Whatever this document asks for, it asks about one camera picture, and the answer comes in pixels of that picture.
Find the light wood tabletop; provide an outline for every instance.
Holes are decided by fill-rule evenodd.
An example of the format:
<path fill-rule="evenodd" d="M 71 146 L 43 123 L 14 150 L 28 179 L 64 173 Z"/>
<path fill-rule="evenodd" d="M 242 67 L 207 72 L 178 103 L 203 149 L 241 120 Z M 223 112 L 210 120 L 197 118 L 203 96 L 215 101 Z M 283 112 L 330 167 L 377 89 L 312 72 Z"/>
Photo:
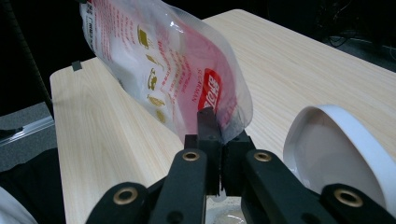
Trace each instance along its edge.
<path fill-rule="evenodd" d="M 253 100 L 246 128 L 282 159 L 309 105 L 340 105 L 396 159 L 396 74 L 243 10 L 204 20 L 233 47 Z M 98 59 L 50 77 L 67 223 L 84 223 L 103 194 L 167 175 L 179 138 L 132 99 Z"/>

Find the red label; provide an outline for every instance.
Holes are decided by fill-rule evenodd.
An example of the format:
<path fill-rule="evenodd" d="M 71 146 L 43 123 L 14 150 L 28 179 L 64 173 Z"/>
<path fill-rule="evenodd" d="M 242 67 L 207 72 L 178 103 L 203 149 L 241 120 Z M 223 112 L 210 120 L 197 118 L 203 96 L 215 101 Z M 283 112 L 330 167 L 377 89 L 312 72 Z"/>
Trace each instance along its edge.
<path fill-rule="evenodd" d="M 221 94 L 221 78 L 213 70 L 206 68 L 204 74 L 204 86 L 199 99 L 198 110 L 213 106 L 213 111 L 217 111 L 219 97 Z"/>

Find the pink and white package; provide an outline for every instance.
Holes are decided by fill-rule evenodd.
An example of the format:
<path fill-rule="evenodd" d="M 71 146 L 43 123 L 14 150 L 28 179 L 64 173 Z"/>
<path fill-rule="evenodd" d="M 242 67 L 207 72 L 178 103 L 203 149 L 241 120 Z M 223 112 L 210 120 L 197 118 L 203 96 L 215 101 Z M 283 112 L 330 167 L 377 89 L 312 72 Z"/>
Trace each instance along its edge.
<path fill-rule="evenodd" d="M 126 92 L 184 142 L 212 106 L 222 142 L 251 122 L 248 86 L 227 40 L 161 0 L 80 4 L 85 38 Z"/>

